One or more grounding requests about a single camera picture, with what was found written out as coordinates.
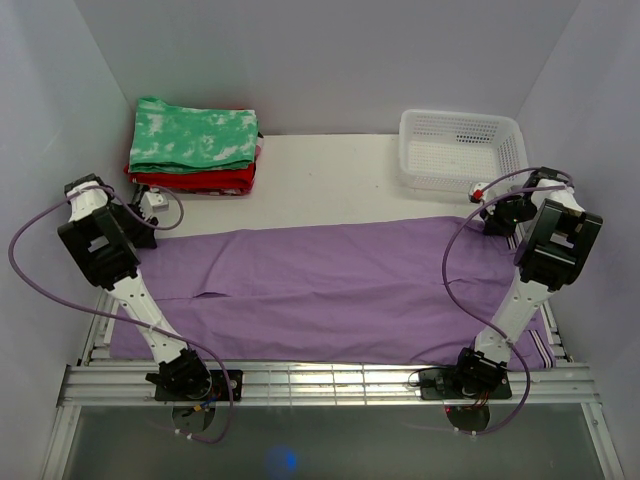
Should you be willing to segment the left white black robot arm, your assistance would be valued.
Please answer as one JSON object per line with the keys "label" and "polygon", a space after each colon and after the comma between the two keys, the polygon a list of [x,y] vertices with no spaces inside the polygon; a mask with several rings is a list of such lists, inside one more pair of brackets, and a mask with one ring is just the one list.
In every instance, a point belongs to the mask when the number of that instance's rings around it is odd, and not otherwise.
{"label": "left white black robot arm", "polygon": [[158,365],[147,380],[179,398],[199,400],[212,389],[212,376],[199,354],[175,336],[149,293],[136,248],[156,246],[152,229],[137,222],[130,206],[114,203],[114,195],[95,175],[64,187],[71,216],[57,233],[84,277],[104,289],[146,341]]}

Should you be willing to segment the purple trousers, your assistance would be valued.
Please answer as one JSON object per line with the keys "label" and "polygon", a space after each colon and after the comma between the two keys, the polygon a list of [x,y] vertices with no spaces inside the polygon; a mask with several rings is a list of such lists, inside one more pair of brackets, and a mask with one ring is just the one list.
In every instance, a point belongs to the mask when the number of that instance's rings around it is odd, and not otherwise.
{"label": "purple trousers", "polygon": [[514,274],[457,217],[166,238],[139,254],[177,332],[225,360],[453,364]]}

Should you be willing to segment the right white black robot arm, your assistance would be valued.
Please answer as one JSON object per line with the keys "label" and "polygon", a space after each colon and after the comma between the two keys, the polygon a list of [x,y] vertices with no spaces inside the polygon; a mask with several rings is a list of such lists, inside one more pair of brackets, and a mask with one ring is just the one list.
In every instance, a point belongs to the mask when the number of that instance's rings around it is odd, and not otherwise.
{"label": "right white black robot arm", "polygon": [[524,172],[529,177],[518,190],[489,199],[494,180],[469,195],[479,205],[470,217],[482,219],[485,235],[511,237],[518,225],[528,227],[516,248],[507,294],[453,367],[449,384],[464,397],[487,399],[507,385],[515,343],[541,305],[575,282],[603,226],[600,216],[577,203],[569,174],[547,167]]}

